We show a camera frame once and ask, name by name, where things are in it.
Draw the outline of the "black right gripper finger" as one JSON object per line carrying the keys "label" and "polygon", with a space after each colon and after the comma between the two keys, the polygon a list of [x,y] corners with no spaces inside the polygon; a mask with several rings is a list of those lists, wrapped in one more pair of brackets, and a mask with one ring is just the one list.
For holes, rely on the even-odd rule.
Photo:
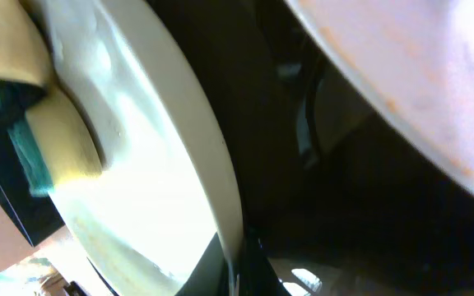
{"label": "black right gripper finger", "polygon": [[225,259],[215,234],[177,296],[289,296],[257,238],[248,236],[237,260]]}

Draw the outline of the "white plate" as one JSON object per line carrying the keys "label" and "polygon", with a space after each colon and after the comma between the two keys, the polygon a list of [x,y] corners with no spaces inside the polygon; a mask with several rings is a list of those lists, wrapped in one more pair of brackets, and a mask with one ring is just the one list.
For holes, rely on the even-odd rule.
{"label": "white plate", "polygon": [[52,200],[120,295],[232,295],[239,188],[211,105],[147,2],[30,1],[102,174]]}

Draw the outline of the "yellow green sponge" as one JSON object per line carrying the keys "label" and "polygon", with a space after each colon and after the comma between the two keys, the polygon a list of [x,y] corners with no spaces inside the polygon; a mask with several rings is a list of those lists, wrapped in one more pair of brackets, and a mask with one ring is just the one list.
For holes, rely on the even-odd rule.
{"label": "yellow green sponge", "polygon": [[0,134],[34,197],[102,173],[91,134],[58,87],[43,36],[18,1],[0,1]]}

